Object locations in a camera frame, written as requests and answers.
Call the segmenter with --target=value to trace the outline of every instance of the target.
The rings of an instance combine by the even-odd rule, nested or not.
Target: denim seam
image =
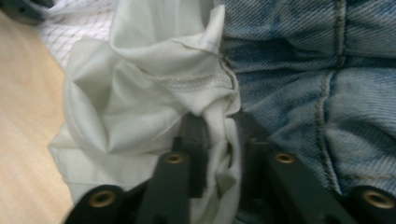
[[[344,66],[346,57],[344,55],[345,50],[345,32],[346,32],[346,11],[347,2],[346,0],[337,0],[336,2],[336,23],[335,23],[335,52],[338,56],[337,69]]]
[[[341,176],[341,178],[376,180],[376,179],[394,179],[396,178],[396,175],[343,175]]]
[[[394,57],[394,55],[387,55],[387,54],[393,54],[396,53],[396,50],[390,50],[390,51],[371,51],[371,50],[358,50],[358,49],[349,49],[349,48],[345,48],[345,50],[347,51],[347,53],[359,53],[359,54],[374,54],[374,56],[377,56],[378,54],[385,54],[385,56],[392,56]]]
[[[327,174],[327,179],[330,183],[330,187],[332,190],[341,193],[341,188],[338,183],[337,173],[335,172],[335,168],[332,161],[332,155],[329,150],[329,146],[325,137],[325,106],[330,97],[330,83],[331,80],[335,77],[336,72],[331,71],[326,74],[321,83],[321,93],[317,102],[316,109],[316,124],[317,124],[317,141],[318,147],[321,153],[321,159],[323,161],[323,168]]]

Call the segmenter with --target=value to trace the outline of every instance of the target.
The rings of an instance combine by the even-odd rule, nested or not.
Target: white shirt
[[[219,56],[224,7],[212,5],[120,0],[108,41],[74,45],[65,123],[49,149],[75,201],[98,185],[127,190],[150,178],[192,112],[208,124],[210,152],[208,187],[202,199],[191,200],[191,223],[233,221],[241,174],[230,116],[240,100],[236,78]]]

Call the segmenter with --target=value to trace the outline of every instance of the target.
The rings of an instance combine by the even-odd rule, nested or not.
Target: brass insert
[[[279,154],[276,154],[276,160],[280,161],[282,163],[292,163],[292,162],[294,162],[294,157],[291,156],[290,154],[279,153]]]
[[[179,163],[184,161],[184,158],[179,154],[170,154],[165,158],[165,160],[169,163]]]
[[[111,190],[103,190],[93,194],[90,198],[90,206],[106,207],[116,201],[116,193]]]
[[[363,192],[362,196],[363,199],[372,206],[384,209],[395,207],[395,202],[392,199],[374,190],[366,190]]]

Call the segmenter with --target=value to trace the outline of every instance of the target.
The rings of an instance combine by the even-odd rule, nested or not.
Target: jeans
[[[323,186],[396,194],[396,1],[217,0],[242,107]],[[238,223],[259,223],[242,208]]]

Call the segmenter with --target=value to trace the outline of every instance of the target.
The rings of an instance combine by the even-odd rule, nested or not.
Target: wooden table
[[[63,69],[32,27],[0,12],[0,223],[62,223],[72,206],[47,144],[63,122]]]

